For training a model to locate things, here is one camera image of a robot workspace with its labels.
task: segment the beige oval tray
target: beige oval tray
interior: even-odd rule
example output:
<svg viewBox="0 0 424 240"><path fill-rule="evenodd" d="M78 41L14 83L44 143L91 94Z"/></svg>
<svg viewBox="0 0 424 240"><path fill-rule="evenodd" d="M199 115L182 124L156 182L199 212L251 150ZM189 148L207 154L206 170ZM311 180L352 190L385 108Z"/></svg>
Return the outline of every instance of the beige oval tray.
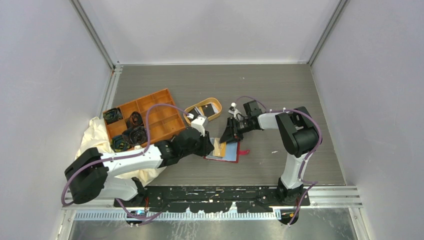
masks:
<svg viewBox="0 0 424 240"><path fill-rule="evenodd" d="M206 104L213 104L215 106L215 108L218 110L218 113L215 113L214 115L207 118L209 121L212 121L212 120L216 119L217 117L219 117L221 115L221 111L223 109L223 106L221 106L220 101L218 101L218 99L216 99L214 97L206 98L205 100L198 102L198 103L194 104L193 106L189 106L185 109L185 111L188 113L192 109L194 109L195 107L198 107L201 114L204 114L201 106L204 106ZM189 126L192 125L191 122L190 122L190 119L186 115L184 115L184 119L188 123Z"/></svg>

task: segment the robotic arm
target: robotic arm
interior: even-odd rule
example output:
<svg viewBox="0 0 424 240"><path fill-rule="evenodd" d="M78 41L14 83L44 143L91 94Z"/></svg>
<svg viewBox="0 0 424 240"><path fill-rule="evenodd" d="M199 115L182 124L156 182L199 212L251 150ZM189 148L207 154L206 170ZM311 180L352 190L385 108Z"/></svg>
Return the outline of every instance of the robotic arm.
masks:
<svg viewBox="0 0 424 240"><path fill-rule="evenodd" d="M191 127L186 127L169 140L150 145L145 153L145 148L117 153L99 153L95 147L87 149L65 170L66 179L69 181L86 165L95 161L100 163L84 169L69 184L73 203L84 204L95 198L119 198L129 203L135 203L140 197L142 200L145 190L138 178L121 179L116 176L174 165L190 154L207 156L214 150L209 132L205 130L207 123L206 117L198 116L191 122Z"/></svg>
<svg viewBox="0 0 424 240"><path fill-rule="evenodd" d="M229 112L233 116L227 119L220 142L239 142L244 133L252 130L278 129L288 154L284 172L278 179L276 196L282 204L294 202L302 194L304 186L301 179L307 164L303 161L319 140L318 130L309 119L296 112L265 113L255 100L243 104L243 107L246 116L241 115L235 103L231 105ZM295 110L310 115L304 106Z"/></svg>

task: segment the wooden table surface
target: wooden table surface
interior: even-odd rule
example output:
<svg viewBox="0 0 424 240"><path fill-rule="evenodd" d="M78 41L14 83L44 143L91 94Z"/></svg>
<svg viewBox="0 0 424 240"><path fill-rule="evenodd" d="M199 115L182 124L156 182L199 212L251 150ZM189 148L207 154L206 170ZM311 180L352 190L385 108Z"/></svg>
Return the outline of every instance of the wooden table surface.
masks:
<svg viewBox="0 0 424 240"><path fill-rule="evenodd" d="M305 106L322 130L323 143L308 163L304 178L319 185L344 185L311 69L306 64L152 65L124 66L113 105L168 88L182 109L206 98L217 98L222 113L206 127L211 137L221 137L230 104L239 96L260 100L268 109ZM249 99L242 98L238 109ZM276 185L286 164L287 152L278 130L244 134L240 150L250 149L239 163L206 160L196 155L167 167L150 185Z"/></svg>

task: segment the white wall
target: white wall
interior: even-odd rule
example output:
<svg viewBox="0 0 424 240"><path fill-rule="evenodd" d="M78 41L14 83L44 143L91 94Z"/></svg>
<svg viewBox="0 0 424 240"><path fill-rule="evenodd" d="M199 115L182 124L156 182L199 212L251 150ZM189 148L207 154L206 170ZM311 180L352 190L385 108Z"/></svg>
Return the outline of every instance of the white wall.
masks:
<svg viewBox="0 0 424 240"><path fill-rule="evenodd" d="M306 63L338 3L81 1L121 64Z"/></svg>
<svg viewBox="0 0 424 240"><path fill-rule="evenodd" d="M68 0L4 2L0 33L0 239L46 240L110 70Z"/></svg>
<svg viewBox="0 0 424 240"><path fill-rule="evenodd" d="M424 235L424 2L352 0L313 73L376 239Z"/></svg>

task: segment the cream fabric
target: cream fabric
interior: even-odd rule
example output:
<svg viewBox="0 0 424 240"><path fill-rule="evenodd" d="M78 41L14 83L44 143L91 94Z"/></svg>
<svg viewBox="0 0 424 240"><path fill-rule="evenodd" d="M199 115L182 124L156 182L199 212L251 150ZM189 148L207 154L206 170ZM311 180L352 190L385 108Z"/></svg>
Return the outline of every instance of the cream fabric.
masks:
<svg viewBox="0 0 424 240"><path fill-rule="evenodd" d="M89 148L96 147L99 153L113 153L114 151L111 148L108 138L108 131L106 130L105 121L94 117L89 122L89 127L84 132L82 137L81 146L79 147L78 152L76 153L76 158L78 158L85 150ZM161 168L148 168L140 169L137 171L131 171L117 176L121 179L130 179L132 177L137 177L140 179L143 186L148 185L153 179L155 179L166 167Z"/></svg>

